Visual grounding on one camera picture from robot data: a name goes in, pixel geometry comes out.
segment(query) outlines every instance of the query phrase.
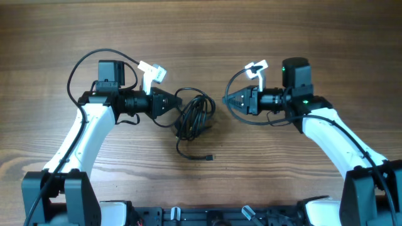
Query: black bracket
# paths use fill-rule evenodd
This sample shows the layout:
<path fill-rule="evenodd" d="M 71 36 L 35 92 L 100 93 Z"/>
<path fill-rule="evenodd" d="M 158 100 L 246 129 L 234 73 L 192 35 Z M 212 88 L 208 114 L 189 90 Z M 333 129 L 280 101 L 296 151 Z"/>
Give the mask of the black bracket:
<path fill-rule="evenodd" d="M 285 111 L 286 117 L 302 116 L 311 113 L 312 110 L 321 108 L 332 109 L 332 104 L 327 99 L 320 96 L 304 98 L 294 98 L 289 104 L 290 107 Z M 303 119 L 293 121 L 293 125 L 303 133 Z"/>
<path fill-rule="evenodd" d="M 118 92 L 125 84 L 124 62 L 120 60 L 99 60 L 97 92 Z"/>
<path fill-rule="evenodd" d="M 182 104 L 182 100 L 180 98 L 175 97 L 173 94 L 169 94 L 168 92 L 157 87 L 151 87 L 151 93 L 149 96 L 151 97 L 152 101 L 151 108 L 150 111 L 145 112 L 145 114 L 151 119 L 156 119 L 158 116 L 161 116 L 169 110 Z"/>
<path fill-rule="evenodd" d="M 22 182 L 25 214 L 39 194 L 41 188 L 49 179 L 51 173 L 47 171 L 27 172 Z M 52 203 L 50 198 L 64 193 L 66 203 Z M 72 170 L 69 173 L 57 174 L 47 192 L 42 196 L 30 221 L 30 225 L 49 223 L 60 214 L 67 213 L 68 221 L 80 226 L 100 225 L 101 208 L 90 185 L 86 172 Z"/>
<path fill-rule="evenodd" d="M 386 161 L 377 166 L 386 177 L 386 183 L 393 197 L 398 223 L 402 221 L 402 160 Z M 384 195 L 376 196 L 376 187 L 380 190 L 372 168 L 356 168 L 346 173 L 342 200 L 340 203 L 340 222 L 342 225 L 392 225 L 388 202 Z"/>

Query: black cable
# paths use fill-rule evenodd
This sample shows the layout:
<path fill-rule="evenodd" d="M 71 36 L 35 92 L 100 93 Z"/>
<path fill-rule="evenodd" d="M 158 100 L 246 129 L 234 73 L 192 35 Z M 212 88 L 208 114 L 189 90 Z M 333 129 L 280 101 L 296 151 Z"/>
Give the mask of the black cable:
<path fill-rule="evenodd" d="M 137 73 L 136 73 L 136 71 L 134 70 L 134 68 L 133 68 L 130 64 L 126 63 L 126 62 L 124 62 L 124 64 L 125 64 L 127 67 L 129 67 L 129 68 L 133 71 L 134 76 L 136 77 L 136 82 L 134 83 L 134 85 L 131 85 L 131 86 L 129 86 L 129 87 L 125 87 L 125 88 L 119 89 L 119 91 L 128 91 L 128 90 L 132 90 L 133 88 L 135 88 L 135 87 L 137 86 L 137 83 L 138 83 Z"/>
<path fill-rule="evenodd" d="M 165 125 L 161 125 L 161 124 L 157 123 L 154 119 L 152 119 L 152 121 L 157 126 L 160 126 L 160 127 L 164 127 L 164 128 L 168 128 L 171 126 L 176 127 L 176 129 L 177 129 L 176 150 L 180 156 L 182 156 L 188 160 L 207 160 L 207 161 L 214 160 L 214 157 L 212 155 L 189 156 L 189 155 L 183 154 L 178 148 L 178 145 L 181 140 L 193 141 L 203 131 L 210 128 L 210 126 L 206 126 L 205 123 L 207 121 L 211 120 L 211 118 L 215 112 L 215 109 L 216 109 L 215 101 L 212 98 L 210 98 L 205 92 L 203 92 L 199 89 L 196 89 L 196 88 L 190 88 L 190 87 L 180 88 L 176 91 L 175 97 L 177 97 L 177 94 L 183 90 L 197 91 L 197 92 L 201 93 L 202 95 L 195 96 L 194 99 L 192 99 L 182 110 L 179 107 L 177 107 L 177 110 L 179 111 L 180 115 L 171 124 L 165 126 Z M 210 111 L 208 111 L 208 103 L 211 106 Z"/>
<path fill-rule="evenodd" d="M 134 125 L 134 126 L 138 125 L 139 124 L 139 115 L 137 113 L 135 113 L 134 115 L 137 116 L 137 122 L 132 122 L 129 120 L 121 120 L 120 122 L 117 122 L 116 125 L 118 125 L 120 123 L 127 123 L 127 124 Z"/>
<path fill-rule="evenodd" d="M 228 100 L 227 100 L 227 96 L 228 96 L 228 92 L 229 92 L 229 88 L 232 84 L 232 82 L 234 81 L 234 79 L 236 77 L 238 77 L 239 75 L 241 75 L 242 73 L 244 73 L 246 70 L 258 70 L 259 68 L 256 67 L 251 67 L 251 68 L 247 68 L 247 69 L 243 69 L 240 72 L 237 72 L 230 80 L 229 83 L 227 84 L 226 90 L 225 90 L 225 102 L 228 103 L 226 104 L 227 109 L 229 110 L 229 112 L 233 115 L 233 117 L 235 117 L 236 119 L 238 119 L 239 121 L 246 123 L 246 124 L 250 124 L 250 125 L 256 125 L 256 126 L 265 126 L 265 125 L 272 125 L 272 124 L 276 124 L 276 123 L 280 123 L 280 122 L 293 122 L 295 120 L 300 120 L 300 119 L 304 119 L 304 118 L 314 118 L 314 119 L 321 119 L 323 121 L 329 122 L 331 123 L 333 126 L 335 126 L 336 128 L 338 128 L 339 130 L 341 130 L 353 143 L 354 145 L 359 149 L 359 151 L 363 154 L 363 156 L 368 160 L 368 162 L 371 164 L 372 166 L 372 170 L 374 172 L 374 174 L 376 175 L 376 177 L 378 178 L 380 185 L 382 186 L 382 188 L 385 191 L 385 195 L 388 201 L 388 205 L 389 205 L 389 209 L 391 210 L 391 218 L 392 218 L 392 222 L 394 226 L 398 226 L 398 221 L 396 219 L 396 212 L 395 212 L 395 206 L 394 206 L 394 201 L 392 199 L 391 193 L 389 191 L 388 185 L 385 182 L 384 177 L 382 176 L 382 174 L 379 172 L 377 165 L 375 164 L 375 162 L 371 159 L 370 154 L 365 151 L 362 146 L 352 137 L 352 135 L 350 135 L 342 126 L 340 126 L 339 124 L 337 124 L 335 121 L 330 120 L 326 117 L 322 117 L 322 116 L 313 116 L 313 115 L 303 115 L 303 116 L 292 116 L 292 117 L 287 117 L 284 119 L 278 119 L 275 121 L 268 121 L 268 122 L 253 122 L 253 121 L 248 121 L 245 120 L 241 117 L 239 117 L 238 115 L 236 115 Z"/>
<path fill-rule="evenodd" d="M 68 81 L 67 81 L 67 94 L 68 97 L 70 97 L 70 100 L 75 104 L 75 106 L 77 106 L 77 108 L 79 109 L 79 111 L 81 112 L 82 115 L 82 122 L 81 122 L 81 126 L 80 129 L 76 135 L 76 137 L 74 138 L 73 142 L 71 143 L 71 146 L 68 148 L 67 152 L 64 154 L 63 158 L 60 160 L 59 164 L 57 165 L 57 167 L 55 168 L 55 170 L 53 171 L 53 173 L 50 175 L 49 179 L 47 179 L 46 183 L 43 185 L 43 187 L 41 188 L 38 196 L 35 198 L 30 211 L 28 212 L 25 222 L 24 222 L 24 226 L 28 226 L 30 224 L 31 218 L 33 216 L 33 213 L 35 211 L 36 206 L 38 205 L 40 199 L 42 198 L 42 196 L 47 192 L 51 182 L 54 180 L 54 178 L 56 177 L 56 174 L 60 171 L 60 169 L 63 167 L 64 163 L 66 163 L 67 158 L 70 156 L 71 152 L 73 151 L 76 143 L 78 142 L 82 131 L 84 130 L 85 124 L 86 124 L 86 114 L 83 110 L 83 108 L 78 104 L 78 102 L 74 99 L 74 97 L 71 94 L 70 91 L 70 83 L 71 83 L 71 79 L 73 77 L 74 72 L 76 71 L 76 69 L 78 68 L 78 66 L 83 62 L 83 60 L 85 60 L 87 57 L 89 57 L 90 55 L 94 54 L 94 53 L 98 53 L 101 51 L 109 51 L 109 52 L 113 52 L 116 53 L 118 55 L 121 55 L 125 58 L 127 58 L 128 60 L 134 62 L 135 64 L 139 64 L 136 60 L 132 59 L 131 57 L 117 51 L 117 50 L 112 50 L 112 49 L 108 49 L 108 48 L 102 48 L 102 49 L 98 49 L 98 50 L 94 50 L 91 51 L 89 53 L 87 53 L 85 56 L 83 56 L 74 66 L 73 70 L 70 73 L 70 76 L 68 77 Z"/>
<path fill-rule="evenodd" d="M 273 112 L 273 111 L 270 110 L 270 111 L 266 114 L 266 118 L 267 118 L 268 122 L 271 122 L 270 119 L 269 119 L 269 113 L 272 113 L 272 112 Z M 270 124 L 270 126 L 272 126 L 272 127 L 276 127 L 276 126 L 287 126 L 287 125 L 289 125 L 289 124 L 291 124 L 291 122 L 287 122 L 287 123 L 280 124 L 280 125 Z"/>
<path fill-rule="evenodd" d="M 90 86 L 89 91 L 92 92 L 92 91 L 94 90 L 94 87 L 95 87 L 97 81 L 98 81 L 98 80 L 95 80 L 95 81 L 92 82 L 92 85 Z"/>
<path fill-rule="evenodd" d="M 283 109 L 285 112 L 289 112 L 289 115 L 292 116 L 291 110 L 288 108 L 288 101 L 286 100 L 286 96 L 288 95 L 289 91 L 292 89 L 292 87 L 287 87 L 285 88 L 285 91 L 283 92 L 282 95 L 282 104 L 283 104 Z"/>

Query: wooden table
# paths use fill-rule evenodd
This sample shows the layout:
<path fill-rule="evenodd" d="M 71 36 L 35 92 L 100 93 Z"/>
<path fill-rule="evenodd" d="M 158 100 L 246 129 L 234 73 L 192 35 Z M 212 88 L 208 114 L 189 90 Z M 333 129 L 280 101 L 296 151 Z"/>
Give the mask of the wooden table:
<path fill-rule="evenodd" d="M 318 195 L 340 198 L 343 180 L 315 143 L 294 126 L 242 124 L 221 98 L 229 79 L 251 61 L 266 59 L 267 87 L 280 87 L 281 61 L 306 57 L 315 93 L 370 147 L 400 159 L 401 10 L 400 3 L 380 1 L 0 6 L 0 225 L 22 224 L 21 180 L 56 153 L 76 115 L 68 75 L 80 57 L 103 47 L 163 65 L 168 75 L 157 86 L 168 92 L 194 86 L 214 98 L 213 128 L 181 149 L 216 160 L 179 157 L 172 131 L 141 114 L 140 125 L 116 126 L 106 137 L 91 177 L 98 200 L 262 207 Z M 84 61 L 72 82 L 76 98 L 97 78 L 100 59 L 122 60 L 100 53 Z M 126 79 L 134 81 L 129 72 Z M 231 90 L 252 83 L 242 77 Z M 173 116 L 158 120 L 167 124 Z M 266 120 L 264 114 L 248 119 Z"/>

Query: black mount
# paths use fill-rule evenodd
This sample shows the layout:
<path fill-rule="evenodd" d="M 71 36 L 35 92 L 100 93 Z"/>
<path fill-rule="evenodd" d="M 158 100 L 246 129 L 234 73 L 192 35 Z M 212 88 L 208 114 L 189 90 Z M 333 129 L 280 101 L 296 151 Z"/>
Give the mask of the black mount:
<path fill-rule="evenodd" d="M 402 225 L 402 160 L 385 161 L 377 166 L 386 175 L 386 184 L 393 197 L 396 218 Z M 340 202 L 342 225 L 375 226 L 392 225 L 391 211 L 385 195 L 376 195 L 382 190 L 372 168 L 357 167 L 346 173 L 344 191 Z"/>
<path fill-rule="evenodd" d="M 25 214 L 28 214 L 36 196 L 45 181 L 50 177 L 47 171 L 27 172 L 22 182 Z M 57 174 L 47 193 L 42 196 L 36 207 L 30 225 L 48 223 L 54 216 L 66 213 L 70 223 L 77 225 L 100 225 L 101 208 L 90 185 L 87 173 L 72 170 Z M 65 194 L 65 203 L 52 203 L 59 193 Z"/>
<path fill-rule="evenodd" d="M 134 116 L 141 112 L 151 119 L 156 119 L 182 104 L 181 98 L 159 88 L 151 87 L 151 93 L 146 95 L 142 90 L 120 89 L 124 83 L 124 62 L 100 60 L 95 91 L 84 92 L 78 99 L 78 103 L 112 106 L 116 122 L 120 114 Z"/>
<path fill-rule="evenodd" d="M 233 109 L 243 114 L 257 116 L 263 110 L 274 114 L 285 111 L 286 117 L 302 116 L 312 110 L 332 104 L 323 97 L 314 96 L 311 66 L 306 58 L 293 57 L 282 61 L 282 85 L 285 89 L 273 88 L 258 91 L 257 86 L 250 85 L 228 95 L 227 99 Z M 303 133 L 302 120 L 295 120 L 293 125 Z"/>

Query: robotic arm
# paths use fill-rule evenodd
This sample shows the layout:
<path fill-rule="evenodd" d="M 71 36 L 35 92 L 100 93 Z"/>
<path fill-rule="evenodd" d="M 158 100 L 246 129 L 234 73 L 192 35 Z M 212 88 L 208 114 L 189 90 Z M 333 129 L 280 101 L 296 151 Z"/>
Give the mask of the robotic arm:
<path fill-rule="evenodd" d="M 228 95 L 229 84 L 224 103 L 230 111 L 233 108 L 243 114 L 258 115 L 263 110 L 274 113 L 285 111 L 286 118 L 283 120 L 252 123 L 268 125 L 289 121 L 315 141 L 345 179 L 341 202 L 321 196 L 302 200 L 294 206 L 255 209 L 245 206 L 241 210 L 134 208 L 130 201 L 99 203 L 89 176 L 103 140 L 118 123 L 119 115 L 145 113 L 151 119 L 156 119 L 182 103 L 176 95 L 151 86 L 152 82 L 160 83 L 166 74 L 166 70 L 160 66 L 140 62 L 138 68 L 144 71 L 143 85 L 141 90 L 135 91 L 120 89 L 124 85 L 124 62 L 107 60 L 99 62 L 95 91 L 84 92 L 78 100 L 85 112 L 86 123 L 66 163 L 56 171 L 81 128 L 83 120 L 80 110 L 62 146 L 43 171 L 28 172 L 24 177 L 22 191 L 27 215 L 47 179 L 54 177 L 34 209 L 29 225 L 392 225 L 393 216 L 402 223 L 402 197 L 398 187 L 402 183 L 402 162 L 389 162 L 369 148 L 341 121 L 328 101 L 314 96 L 307 59 L 290 58 L 283 61 L 284 89 L 266 89 L 263 70 L 267 67 L 265 61 L 247 65 L 241 72 L 246 72 L 249 78 L 259 78 L 259 86 L 249 86 Z M 374 192 L 375 187 L 385 190 L 384 183 L 373 173 L 376 170 L 387 175 L 386 194 L 390 194 L 394 200 L 392 207 L 396 214 L 392 213 L 386 196 L 376 196 Z M 65 194 L 66 202 L 52 203 L 50 198 L 59 193 Z"/>
<path fill-rule="evenodd" d="M 264 60 L 250 63 L 234 75 L 222 99 L 229 111 L 240 121 L 253 125 L 292 122 L 322 148 L 339 170 L 345 179 L 342 201 L 325 197 L 304 203 L 310 224 L 397 225 L 401 222 L 397 219 L 402 217 L 397 183 L 400 175 L 396 170 L 401 161 L 389 162 L 367 146 L 342 122 L 332 104 L 313 94 L 311 66 L 307 59 L 289 58 L 282 64 L 284 89 L 266 89 L 261 85 L 261 80 L 265 81 L 262 70 L 268 67 Z M 259 86 L 248 86 L 229 95 L 230 84 L 243 72 L 251 79 L 259 78 Z M 235 115 L 231 108 L 252 115 L 262 110 L 274 114 L 284 110 L 286 117 L 273 122 L 251 122 Z M 386 195 L 376 196 L 375 187 L 385 190 Z"/>

